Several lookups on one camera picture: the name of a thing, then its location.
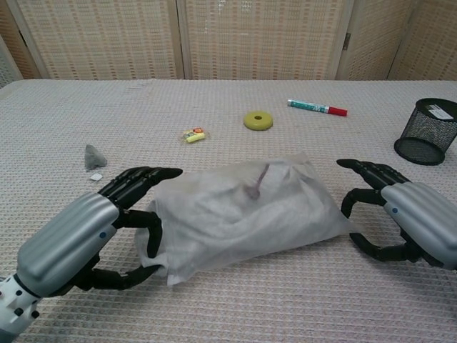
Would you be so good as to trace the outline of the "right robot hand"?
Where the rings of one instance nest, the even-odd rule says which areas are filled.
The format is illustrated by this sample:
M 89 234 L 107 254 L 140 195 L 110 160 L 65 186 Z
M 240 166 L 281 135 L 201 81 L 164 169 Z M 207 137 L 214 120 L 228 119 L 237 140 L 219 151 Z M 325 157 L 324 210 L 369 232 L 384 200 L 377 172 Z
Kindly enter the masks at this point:
M 432 267 L 456 270 L 456 205 L 424 183 L 412 182 L 387 164 L 338 159 L 337 165 L 350 169 L 371 187 L 349 191 L 341 203 L 349 218 L 357 203 L 373 204 L 397 223 L 403 244 L 380 247 L 362 233 L 351 233 L 360 251 L 380 262 L 422 259 Z

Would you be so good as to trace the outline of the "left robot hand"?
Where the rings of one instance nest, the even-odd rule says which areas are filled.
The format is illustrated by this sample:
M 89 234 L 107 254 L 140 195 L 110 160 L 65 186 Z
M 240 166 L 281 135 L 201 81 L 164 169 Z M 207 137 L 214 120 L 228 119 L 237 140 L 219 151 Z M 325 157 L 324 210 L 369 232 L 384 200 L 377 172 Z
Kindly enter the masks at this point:
M 160 265 L 125 274 L 98 269 L 99 253 L 121 228 L 145 229 L 146 254 L 154 258 L 163 229 L 155 212 L 134 210 L 151 187 L 174 179 L 182 169 L 138 166 L 121 172 L 98 192 L 65 207 L 19 249 L 15 280 L 36 297 L 64 295 L 71 288 L 125 290 L 146 281 Z

